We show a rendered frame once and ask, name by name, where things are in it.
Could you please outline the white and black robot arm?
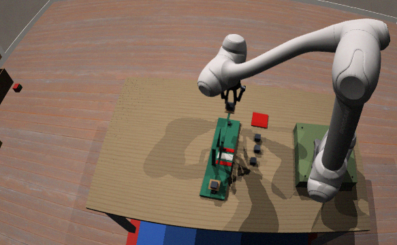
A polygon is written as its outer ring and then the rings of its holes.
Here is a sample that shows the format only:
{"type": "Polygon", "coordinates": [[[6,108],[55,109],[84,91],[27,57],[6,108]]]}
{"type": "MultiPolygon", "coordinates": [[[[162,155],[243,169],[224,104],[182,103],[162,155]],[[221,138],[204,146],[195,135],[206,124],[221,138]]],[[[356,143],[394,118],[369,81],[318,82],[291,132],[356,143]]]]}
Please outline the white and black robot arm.
{"type": "Polygon", "coordinates": [[[289,40],[246,62],[245,39],[229,34],[219,53],[202,70],[197,85],[205,96],[215,97],[237,85],[239,80],[295,56],[307,52],[335,53],[332,85],[336,96],[330,128],[322,140],[314,141],[312,170],[307,182],[310,198],[325,203],[336,196],[343,182],[363,106],[379,80],[380,51],[389,43],[390,34],[384,22],[368,18],[348,20],[289,40]]]}

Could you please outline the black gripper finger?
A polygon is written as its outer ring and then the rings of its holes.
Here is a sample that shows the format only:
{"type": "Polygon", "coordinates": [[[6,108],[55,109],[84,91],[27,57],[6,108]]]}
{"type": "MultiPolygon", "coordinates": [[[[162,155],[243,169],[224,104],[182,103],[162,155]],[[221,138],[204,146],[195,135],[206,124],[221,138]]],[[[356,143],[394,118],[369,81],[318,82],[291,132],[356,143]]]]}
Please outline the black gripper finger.
{"type": "Polygon", "coordinates": [[[225,100],[225,109],[227,109],[227,101],[228,101],[228,95],[229,95],[229,89],[227,89],[226,95],[224,94],[224,91],[221,93],[221,98],[225,100]]]}
{"type": "Polygon", "coordinates": [[[240,94],[239,94],[239,96],[237,97],[237,91],[236,91],[236,87],[234,86],[233,87],[233,94],[234,94],[234,104],[233,104],[233,110],[234,110],[234,108],[235,108],[235,105],[236,105],[236,102],[238,101],[240,101],[241,100],[241,97],[242,97],[242,94],[243,94],[243,92],[245,92],[245,88],[246,88],[246,86],[242,86],[241,85],[241,87],[240,87],[240,94]]]}

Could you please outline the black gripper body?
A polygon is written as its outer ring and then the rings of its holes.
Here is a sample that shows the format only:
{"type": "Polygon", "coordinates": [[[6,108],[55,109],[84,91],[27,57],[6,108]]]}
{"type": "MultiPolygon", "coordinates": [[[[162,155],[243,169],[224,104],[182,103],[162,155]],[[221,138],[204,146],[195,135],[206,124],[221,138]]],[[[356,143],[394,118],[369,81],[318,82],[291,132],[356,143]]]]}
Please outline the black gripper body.
{"type": "MultiPolygon", "coordinates": [[[[236,90],[238,90],[241,87],[240,80],[238,81],[237,85],[235,85],[235,87],[236,87],[236,90]]],[[[233,87],[231,87],[229,90],[232,91],[233,87]]]]}

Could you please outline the red flat square plate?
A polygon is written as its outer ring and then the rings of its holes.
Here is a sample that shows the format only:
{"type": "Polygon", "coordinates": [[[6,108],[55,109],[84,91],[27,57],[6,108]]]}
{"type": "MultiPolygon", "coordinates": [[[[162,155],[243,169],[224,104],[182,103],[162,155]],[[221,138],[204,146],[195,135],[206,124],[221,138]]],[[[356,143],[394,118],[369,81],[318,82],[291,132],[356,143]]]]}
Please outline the red flat square plate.
{"type": "Polygon", "coordinates": [[[268,115],[253,112],[251,126],[267,128],[268,115]]]}

